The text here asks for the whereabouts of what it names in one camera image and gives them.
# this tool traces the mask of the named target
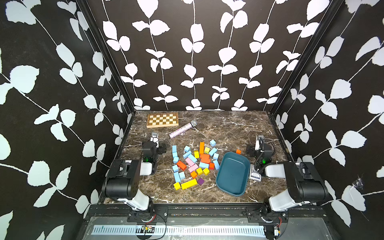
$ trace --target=wooden chess board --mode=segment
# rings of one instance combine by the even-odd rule
[[[179,125],[179,113],[151,113],[148,114],[147,128],[171,127]]]

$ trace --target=blue block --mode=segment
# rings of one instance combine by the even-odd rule
[[[175,182],[181,182],[180,175],[178,172],[173,173],[173,176],[175,176]]]
[[[220,168],[218,161],[214,160],[213,163],[215,164],[215,169],[218,170]]]
[[[184,179],[185,178],[185,173],[184,172],[180,172],[179,173],[179,177],[180,177],[180,180]]]
[[[197,162],[197,159],[192,154],[189,154],[188,157],[189,157],[190,160],[192,160],[192,162],[194,162],[194,163]]]
[[[211,141],[209,142],[209,144],[210,144],[212,147],[214,147],[214,146],[216,145],[216,142],[215,142],[215,140],[211,140]]]
[[[186,159],[191,154],[192,154],[192,152],[188,151],[188,152],[184,153],[183,158]]]
[[[179,167],[177,165],[172,166],[173,172],[178,172]]]
[[[201,169],[209,168],[209,164],[208,163],[204,163],[204,162],[200,162],[199,167],[201,167]]]
[[[217,152],[217,149],[214,147],[214,148],[212,148],[212,150],[211,151],[209,151],[209,156],[213,156],[213,154],[214,153],[216,153]]]

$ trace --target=orange block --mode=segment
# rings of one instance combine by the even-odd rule
[[[178,161],[176,163],[176,165],[178,165],[179,168],[181,168],[183,171],[187,168],[187,166],[184,163],[182,163],[181,161]]]
[[[193,171],[193,172],[191,173],[191,177],[192,177],[193,179],[195,179],[195,178],[197,177],[197,173],[196,173],[195,171]]]

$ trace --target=rectangular block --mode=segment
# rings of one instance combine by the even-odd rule
[[[208,164],[208,163],[204,163],[204,162],[200,162],[199,167],[200,167],[201,169],[203,169],[203,168],[209,168],[209,164]]]
[[[194,164],[194,165],[192,165],[190,168],[188,168],[188,171],[190,172],[190,173],[192,173],[194,170],[196,170],[196,169],[198,169],[199,167],[197,166],[197,164]]]
[[[194,185],[197,185],[196,179],[192,179],[192,180],[190,180],[188,182],[185,182],[185,183],[181,184],[181,189],[184,190],[184,189],[187,189],[189,187],[193,187]]]
[[[213,163],[215,164],[215,169],[218,170],[220,168],[220,164],[217,160],[214,160]]]
[[[173,165],[173,166],[172,166],[172,170],[173,170],[173,172],[178,172],[178,171],[179,171],[179,168],[178,168],[177,165]]]
[[[180,180],[185,178],[185,173],[184,172],[179,172]]]
[[[212,147],[214,147],[214,146],[216,145],[216,142],[215,142],[215,140],[211,140],[211,141],[209,142],[209,144],[210,144]]]
[[[178,162],[177,162],[177,165],[178,165],[179,168],[181,168],[183,171],[184,171],[185,169],[187,169],[187,166],[186,166],[184,163],[182,163],[181,161],[178,161]]]
[[[200,142],[200,154],[204,153],[204,142]]]

